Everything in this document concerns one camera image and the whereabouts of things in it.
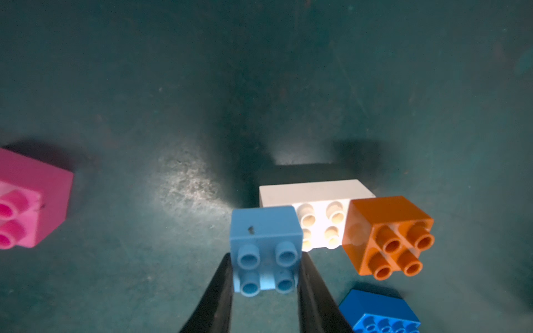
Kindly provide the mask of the dark blue long lego brick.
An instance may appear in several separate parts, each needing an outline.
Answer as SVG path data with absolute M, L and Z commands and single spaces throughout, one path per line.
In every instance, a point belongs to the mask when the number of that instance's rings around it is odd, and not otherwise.
M 419 333 L 421 322 L 401 298 L 352 289 L 339 306 L 354 332 Z

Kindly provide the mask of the orange small lego brick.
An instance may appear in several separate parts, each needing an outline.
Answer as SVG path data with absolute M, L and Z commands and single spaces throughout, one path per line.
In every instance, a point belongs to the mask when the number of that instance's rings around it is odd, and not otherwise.
M 403 196 L 355 199 L 349 203 L 342 248 L 359 276 L 387 280 L 423 269 L 422 252 L 435 242 L 434 219 Z

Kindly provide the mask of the white long lego brick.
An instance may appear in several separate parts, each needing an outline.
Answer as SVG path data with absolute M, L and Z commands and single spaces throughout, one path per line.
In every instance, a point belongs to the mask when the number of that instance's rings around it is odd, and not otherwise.
M 259 187 L 261 208 L 291 205 L 303 229 L 303 251 L 341 246 L 349 203 L 376 195 L 359 180 Z

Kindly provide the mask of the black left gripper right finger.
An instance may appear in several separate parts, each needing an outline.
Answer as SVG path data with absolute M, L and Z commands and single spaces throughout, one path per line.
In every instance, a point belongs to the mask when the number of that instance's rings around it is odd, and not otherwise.
M 303 253 L 298 273 L 298 318 L 302 333 L 352 333 L 309 253 Z

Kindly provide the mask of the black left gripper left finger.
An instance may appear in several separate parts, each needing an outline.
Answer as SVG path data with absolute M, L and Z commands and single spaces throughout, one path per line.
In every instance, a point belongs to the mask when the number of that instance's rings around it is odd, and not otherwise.
M 226 253 L 197 308 L 180 333 L 230 332 L 233 295 L 233 267 L 230 253 Z

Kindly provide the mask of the light blue small lego brick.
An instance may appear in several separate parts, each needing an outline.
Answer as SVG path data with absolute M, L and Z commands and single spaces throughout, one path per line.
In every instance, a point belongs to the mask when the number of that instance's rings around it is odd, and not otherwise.
M 233 210 L 230 256 L 235 292 L 293 292 L 298 282 L 303 229 L 290 206 Z

